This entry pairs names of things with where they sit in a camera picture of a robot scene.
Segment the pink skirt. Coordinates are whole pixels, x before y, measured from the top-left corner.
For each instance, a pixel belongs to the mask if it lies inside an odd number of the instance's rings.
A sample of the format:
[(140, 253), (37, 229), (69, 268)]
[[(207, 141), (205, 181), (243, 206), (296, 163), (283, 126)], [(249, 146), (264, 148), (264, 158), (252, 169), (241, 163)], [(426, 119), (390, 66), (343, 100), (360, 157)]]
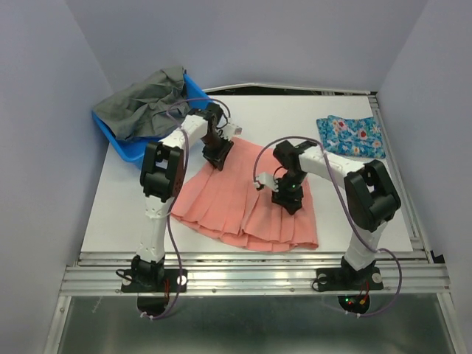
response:
[(185, 183), (173, 206), (173, 218), (202, 235), (251, 251), (317, 249), (308, 181), (302, 182), (302, 208), (289, 215), (271, 201), (270, 189), (256, 189), (254, 167), (273, 173), (279, 163), (271, 150), (236, 138), (222, 171), (206, 163)]

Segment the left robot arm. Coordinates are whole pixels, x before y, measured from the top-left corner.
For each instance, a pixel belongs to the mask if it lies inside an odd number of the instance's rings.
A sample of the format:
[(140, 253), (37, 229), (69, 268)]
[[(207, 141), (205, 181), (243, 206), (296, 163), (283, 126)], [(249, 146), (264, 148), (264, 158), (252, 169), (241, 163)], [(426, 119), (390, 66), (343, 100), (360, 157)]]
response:
[(217, 103), (205, 108), (192, 108), (182, 124), (158, 142), (149, 142), (140, 173), (140, 184), (145, 195), (147, 228), (127, 270), (124, 280), (145, 291), (156, 291), (164, 283), (164, 236), (173, 202), (184, 184), (190, 148), (202, 141), (203, 157), (214, 169), (223, 169), (232, 149), (234, 132), (231, 125), (219, 127), (224, 117)]

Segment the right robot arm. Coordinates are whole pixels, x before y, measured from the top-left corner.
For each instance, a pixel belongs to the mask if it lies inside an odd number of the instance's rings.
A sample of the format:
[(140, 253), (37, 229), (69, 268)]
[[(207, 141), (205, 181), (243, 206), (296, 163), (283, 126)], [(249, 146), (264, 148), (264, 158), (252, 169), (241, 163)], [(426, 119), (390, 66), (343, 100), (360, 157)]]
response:
[(373, 159), (360, 163), (326, 151), (310, 140), (292, 145), (279, 142), (273, 156), (285, 169), (276, 178), (272, 202), (293, 215), (302, 208), (302, 182), (313, 174), (333, 183), (341, 207), (353, 230), (339, 270), (341, 283), (355, 288), (366, 279), (373, 267), (375, 253), (384, 226), (401, 207), (400, 197), (384, 163)]

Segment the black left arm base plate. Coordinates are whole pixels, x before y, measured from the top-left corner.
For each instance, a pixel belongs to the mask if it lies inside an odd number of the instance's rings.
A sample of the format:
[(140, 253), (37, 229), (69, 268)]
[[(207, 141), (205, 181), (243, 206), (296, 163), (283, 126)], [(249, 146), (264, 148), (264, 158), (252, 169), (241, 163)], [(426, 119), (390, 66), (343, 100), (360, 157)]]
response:
[(121, 279), (120, 291), (136, 294), (136, 307), (140, 316), (157, 320), (170, 315), (180, 294), (187, 291), (187, 269), (168, 268), (158, 280), (140, 279), (130, 269), (118, 269), (115, 274)]

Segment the blue floral skirt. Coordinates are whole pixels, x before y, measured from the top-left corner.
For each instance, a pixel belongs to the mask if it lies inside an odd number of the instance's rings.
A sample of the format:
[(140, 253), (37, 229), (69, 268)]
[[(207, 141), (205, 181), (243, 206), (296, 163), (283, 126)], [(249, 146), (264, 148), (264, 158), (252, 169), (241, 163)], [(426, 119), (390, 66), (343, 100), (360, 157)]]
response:
[(341, 156), (385, 159), (380, 125), (373, 117), (345, 119), (329, 115), (316, 126), (325, 150)]

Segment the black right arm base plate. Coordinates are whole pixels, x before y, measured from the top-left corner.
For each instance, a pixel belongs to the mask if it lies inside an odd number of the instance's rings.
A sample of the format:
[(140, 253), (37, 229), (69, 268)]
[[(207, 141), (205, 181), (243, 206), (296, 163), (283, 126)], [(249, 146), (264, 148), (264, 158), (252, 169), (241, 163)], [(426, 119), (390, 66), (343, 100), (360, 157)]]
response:
[(317, 292), (339, 292), (341, 309), (348, 313), (364, 315), (370, 307), (370, 293), (384, 289), (378, 268), (366, 272), (351, 271), (348, 268), (318, 268), (311, 281)]

